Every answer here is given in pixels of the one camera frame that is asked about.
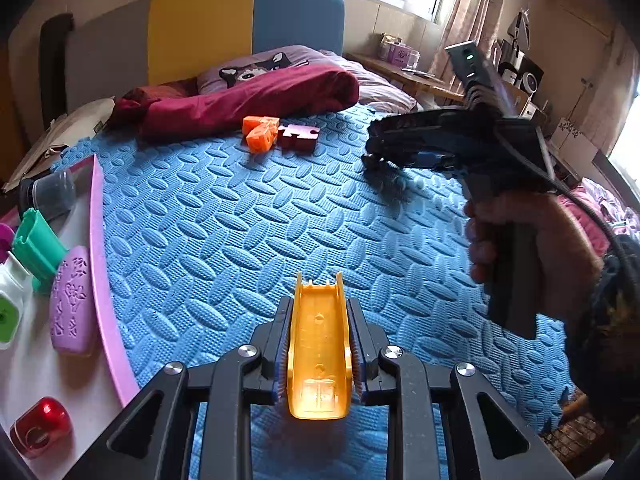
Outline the person right hand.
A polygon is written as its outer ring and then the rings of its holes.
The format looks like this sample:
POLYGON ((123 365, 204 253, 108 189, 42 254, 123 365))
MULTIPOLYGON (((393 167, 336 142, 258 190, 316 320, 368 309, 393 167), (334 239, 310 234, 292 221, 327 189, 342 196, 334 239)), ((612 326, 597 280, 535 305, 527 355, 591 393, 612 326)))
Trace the person right hand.
POLYGON ((465 234, 470 242, 470 275, 487 282, 498 250, 488 229, 506 222, 525 223, 536 231, 544 271, 541 312, 570 325, 586 312, 603 269, 579 223, 549 194, 507 192, 487 202, 467 202, 465 234))

